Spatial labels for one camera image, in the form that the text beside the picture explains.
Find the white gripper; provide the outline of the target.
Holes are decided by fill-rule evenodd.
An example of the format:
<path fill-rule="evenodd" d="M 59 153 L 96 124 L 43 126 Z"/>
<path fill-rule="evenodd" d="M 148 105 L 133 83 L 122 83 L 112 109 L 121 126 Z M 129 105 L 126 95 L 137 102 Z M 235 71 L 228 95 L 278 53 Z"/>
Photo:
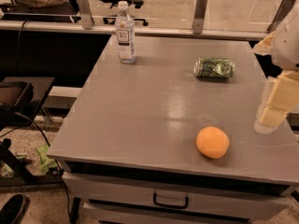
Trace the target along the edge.
<path fill-rule="evenodd" d="M 254 129 L 258 133 L 271 133 L 299 105 L 299 6 L 253 47 L 258 55 L 270 55 L 272 63 L 283 71 L 277 77 L 268 77 L 263 86 Z"/>

